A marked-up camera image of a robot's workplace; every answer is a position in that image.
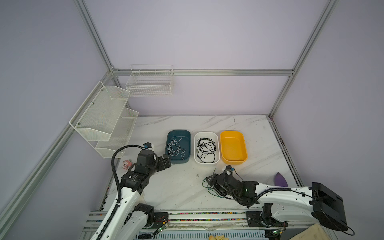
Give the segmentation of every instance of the plastic tray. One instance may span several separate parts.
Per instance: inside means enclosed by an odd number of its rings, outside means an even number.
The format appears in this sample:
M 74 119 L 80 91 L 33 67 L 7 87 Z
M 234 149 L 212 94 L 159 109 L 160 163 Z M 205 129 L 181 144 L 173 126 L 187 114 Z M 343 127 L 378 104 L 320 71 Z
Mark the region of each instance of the plastic tray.
M 186 163 L 189 160 L 191 154 L 191 133 L 187 130 L 172 130 L 167 136 L 167 145 L 172 140 L 179 141 L 180 148 L 185 149 L 184 154 L 181 152 L 177 156 L 170 156 L 171 163 Z M 169 150 L 166 148 L 166 154 L 169 155 Z
M 242 164 L 248 159 L 244 136 L 238 131 L 224 131 L 220 134 L 221 154 L 226 164 Z
M 205 161 L 201 161 L 201 159 L 199 159 L 197 157 L 197 141 L 202 138 L 202 137 L 206 137 L 206 138 L 210 138 L 212 139 L 214 142 L 215 142 L 215 145 L 216 145 L 216 152 L 215 152 L 215 158 L 213 158 L 213 154 L 208 154 L 208 156 L 206 156 L 207 154 L 203 154 L 202 156 L 202 159 Z M 218 136 L 216 133 L 214 132 L 198 132 L 195 134 L 195 138 L 194 138 L 194 158 L 195 158 L 195 161 L 198 163 L 198 164 L 203 164 L 203 165 L 215 165 L 219 162 L 220 160 L 220 147 L 219 147 L 219 144 L 218 144 Z

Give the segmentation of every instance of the two-tier mesh organizer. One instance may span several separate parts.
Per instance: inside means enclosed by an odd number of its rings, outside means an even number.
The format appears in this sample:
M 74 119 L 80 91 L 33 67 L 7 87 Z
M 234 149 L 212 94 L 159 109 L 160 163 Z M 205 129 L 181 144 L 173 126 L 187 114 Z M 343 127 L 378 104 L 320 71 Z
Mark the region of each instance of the two-tier mesh organizer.
M 128 144 L 139 113 L 126 107 L 129 91 L 104 86 L 102 82 L 98 87 L 100 90 L 83 115 L 77 119 L 76 113 L 70 125 L 103 158 L 111 158 L 116 150 Z M 123 154 L 124 151 L 119 152 L 116 158 Z
M 131 96 L 172 96 L 172 65 L 131 65 L 131 71 L 126 84 Z

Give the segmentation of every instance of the blue bin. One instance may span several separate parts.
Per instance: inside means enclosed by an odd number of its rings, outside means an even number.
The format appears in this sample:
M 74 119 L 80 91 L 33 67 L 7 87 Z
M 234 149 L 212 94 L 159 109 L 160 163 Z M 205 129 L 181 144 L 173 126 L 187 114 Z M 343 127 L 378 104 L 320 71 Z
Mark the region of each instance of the blue bin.
M 180 148 L 185 149 L 184 154 L 181 152 L 177 156 L 170 156 L 171 163 L 186 163 L 191 155 L 191 133 L 187 130 L 172 130 L 167 136 L 167 145 L 173 140 L 179 141 Z M 169 155 L 169 150 L 166 148 L 166 154 Z

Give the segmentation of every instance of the white string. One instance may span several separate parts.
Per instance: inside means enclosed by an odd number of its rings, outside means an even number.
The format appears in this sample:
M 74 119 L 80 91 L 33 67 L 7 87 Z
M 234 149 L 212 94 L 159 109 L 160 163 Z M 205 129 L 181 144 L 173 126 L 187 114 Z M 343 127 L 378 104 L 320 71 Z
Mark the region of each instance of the white string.
M 168 155 L 171 157 L 175 157 L 180 154 L 181 159 L 184 160 L 185 157 L 185 148 L 180 148 L 180 140 L 183 137 L 179 137 L 180 139 L 177 141 L 175 140 L 177 137 L 173 137 L 172 141 L 166 145 L 166 150 L 168 150 Z

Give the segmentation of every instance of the wall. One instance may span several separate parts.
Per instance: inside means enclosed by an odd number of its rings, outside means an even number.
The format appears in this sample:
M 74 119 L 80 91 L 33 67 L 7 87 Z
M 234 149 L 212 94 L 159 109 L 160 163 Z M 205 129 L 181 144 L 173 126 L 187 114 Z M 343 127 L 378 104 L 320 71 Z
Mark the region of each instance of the wall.
M 5 1 L 0 23 L 2 211 L 106 67 L 71 0 Z M 71 226 L 76 223 L 80 228 L 79 222 L 83 223 L 88 211 L 100 201 L 110 176 L 109 164 L 84 140 L 75 136 L 72 141 L 8 239 L 21 239 L 17 234 L 38 238 L 31 233 L 66 227 L 73 234 Z M 58 223 L 58 219 L 60 224 L 47 230 L 46 226 Z
M 304 183 L 343 197 L 354 239 L 382 238 L 383 10 L 341 0 L 274 118 Z
M 292 69 L 327 0 L 86 2 L 116 68 Z M 132 97 L 129 104 L 141 115 L 266 114 L 285 81 L 177 77 L 172 98 Z

